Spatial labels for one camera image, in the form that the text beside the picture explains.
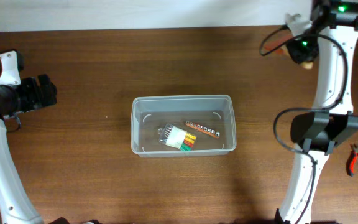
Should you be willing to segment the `copper socket bit rail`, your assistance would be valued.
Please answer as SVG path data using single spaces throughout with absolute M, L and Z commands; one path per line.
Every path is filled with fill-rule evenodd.
M 192 129 L 195 129 L 201 133 L 207 134 L 208 136 L 211 136 L 215 139 L 220 138 L 221 133 L 219 131 L 216 131 L 215 129 L 211 129 L 211 128 L 208 128 L 206 126 L 203 126 L 201 124 L 194 123 L 191 121 L 185 121 L 185 125 Z

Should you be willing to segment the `orange scraper with wooden handle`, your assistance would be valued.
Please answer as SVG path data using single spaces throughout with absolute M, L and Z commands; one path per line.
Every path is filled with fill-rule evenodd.
M 291 34 L 284 35 L 282 37 L 278 37 L 276 40 L 268 40 L 266 44 L 262 47 L 263 50 L 272 50 L 277 45 L 284 43 L 286 40 L 292 38 L 293 36 Z M 285 46 L 280 47 L 278 50 L 275 51 L 275 53 L 280 55 L 285 55 L 287 57 L 290 57 L 289 51 Z M 303 62 L 300 64 L 301 67 L 307 70 L 311 70 L 313 68 L 313 62 Z

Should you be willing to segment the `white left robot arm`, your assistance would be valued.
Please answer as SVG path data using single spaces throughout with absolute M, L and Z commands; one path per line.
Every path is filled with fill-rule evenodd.
M 57 103 L 57 88 L 48 75 L 0 85 L 0 223 L 43 223 L 29 200 L 13 163 L 5 119 Z

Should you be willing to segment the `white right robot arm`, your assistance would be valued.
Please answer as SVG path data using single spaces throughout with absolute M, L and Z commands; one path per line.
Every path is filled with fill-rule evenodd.
M 334 149 L 358 131 L 351 99 L 352 60 L 358 40 L 358 2 L 314 1 L 311 15 L 288 14 L 285 29 L 292 37 L 285 46 L 296 63 L 319 58 L 318 84 L 311 108 L 298 112 L 290 137 L 294 164 L 285 199 L 275 223 L 311 223 L 311 206 L 321 171 Z

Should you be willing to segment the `clear plastic container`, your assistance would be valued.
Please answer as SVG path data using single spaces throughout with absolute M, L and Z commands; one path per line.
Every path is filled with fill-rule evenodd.
M 185 121 L 219 131 L 215 139 L 185 125 Z M 180 151 L 159 142 L 158 130 L 166 124 L 194 134 L 191 151 Z M 237 146 L 236 122 L 228 95 L 179 95 L 139 97 L 132 104 L 131 148 L 140 157 L 225 155 Z

